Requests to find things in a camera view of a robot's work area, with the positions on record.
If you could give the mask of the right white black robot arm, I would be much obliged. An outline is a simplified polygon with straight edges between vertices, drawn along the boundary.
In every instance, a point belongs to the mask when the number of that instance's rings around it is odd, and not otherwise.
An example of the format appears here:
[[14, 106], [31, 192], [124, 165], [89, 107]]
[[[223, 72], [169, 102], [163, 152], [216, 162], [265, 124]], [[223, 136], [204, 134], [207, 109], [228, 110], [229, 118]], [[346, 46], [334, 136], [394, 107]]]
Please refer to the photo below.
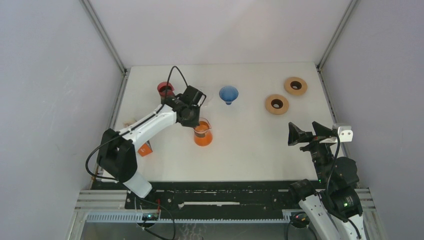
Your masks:
[[359, 182], [356, 162], [340, 156], [342, 143], [353, 140], [351, 126], [334, 124], [331, 128], [312, 122], [313, 132], [303, 131], [288, 123], [289, 146], [300, 143], [302, 152], [309, 152], [318, 182], [317, 191], [308, 179], [289, 187], [289, 203], [301, 208], [322, 240], [365, 240], [363, 207], [355, 190]]

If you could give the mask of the orange coffee filter box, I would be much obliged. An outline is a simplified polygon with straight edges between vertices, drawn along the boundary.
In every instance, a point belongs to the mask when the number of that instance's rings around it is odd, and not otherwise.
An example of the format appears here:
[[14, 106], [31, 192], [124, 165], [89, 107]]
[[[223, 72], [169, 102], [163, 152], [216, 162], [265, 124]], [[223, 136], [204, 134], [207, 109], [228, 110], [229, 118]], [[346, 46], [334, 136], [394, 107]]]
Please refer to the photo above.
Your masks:
[[[135, 118], [131, 118], [130, 120], [127, 120], [125, 122], [123, 122], [123, 127], [127, 128], [130, 125], [134, 124], [136, 122]], [[151, 147], [151, 143], [150, 141], [146, 141], [142, 146], [140, 146], [137, 149], [137, 153], [141, 156], [141, 157], [145, 157], [149, 154], [151, 154], [153, 152], [152, 147]]]

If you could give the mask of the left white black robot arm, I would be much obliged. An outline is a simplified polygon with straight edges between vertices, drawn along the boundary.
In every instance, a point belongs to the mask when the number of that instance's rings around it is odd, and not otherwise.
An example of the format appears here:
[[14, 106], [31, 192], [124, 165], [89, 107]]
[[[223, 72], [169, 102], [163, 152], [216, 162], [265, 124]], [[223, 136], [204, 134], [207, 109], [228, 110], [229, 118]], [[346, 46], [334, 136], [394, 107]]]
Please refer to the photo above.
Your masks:
[[183, 93], [165, 96], [162, 104], [134, 124], [119, 131], [107, 129], [98, 148], [96, 162], [112, 180], [122, 183], [149, 209], [156, 203], [151, 183], [138, 170], [137, 151], [156, 134], [176, 123], [195, 128], [200, 124], [200, 109], [207, 96], [189, 85]]

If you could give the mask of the orange glass carafe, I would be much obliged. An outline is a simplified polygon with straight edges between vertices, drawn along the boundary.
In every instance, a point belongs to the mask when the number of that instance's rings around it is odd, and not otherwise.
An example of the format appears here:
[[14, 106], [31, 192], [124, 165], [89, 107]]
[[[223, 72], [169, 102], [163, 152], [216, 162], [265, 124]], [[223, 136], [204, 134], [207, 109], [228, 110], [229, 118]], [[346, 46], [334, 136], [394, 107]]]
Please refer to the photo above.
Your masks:
[[199, 119], [199, 126], [194, 131], [194, 142], [200, 147], [206, 147], [213, 141], [212, 126], [206, 118]]

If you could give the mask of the clear glass dripper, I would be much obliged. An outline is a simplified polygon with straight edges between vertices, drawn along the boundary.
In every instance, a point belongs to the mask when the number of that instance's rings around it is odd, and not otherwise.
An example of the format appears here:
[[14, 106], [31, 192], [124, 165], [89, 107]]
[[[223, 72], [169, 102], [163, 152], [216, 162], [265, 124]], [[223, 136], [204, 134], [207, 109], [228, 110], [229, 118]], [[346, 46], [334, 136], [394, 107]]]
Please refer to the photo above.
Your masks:
[[214, 98], [214, 89], [211, 86], [199, 86], [198, 89], [205, 95], [201, 98], [202, 107], [207, 107]]

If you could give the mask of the wooden dripper ring holder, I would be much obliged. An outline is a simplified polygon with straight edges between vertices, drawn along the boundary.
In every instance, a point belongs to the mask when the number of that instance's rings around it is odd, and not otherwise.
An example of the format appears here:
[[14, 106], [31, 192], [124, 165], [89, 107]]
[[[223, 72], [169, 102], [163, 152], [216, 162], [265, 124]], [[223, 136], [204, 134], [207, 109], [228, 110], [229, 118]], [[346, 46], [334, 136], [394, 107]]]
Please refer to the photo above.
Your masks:
[[265, 109], [272, 115], [283, 115], [289, 107], [287, 98], [280, 94], [271, 94], [265, 99]]

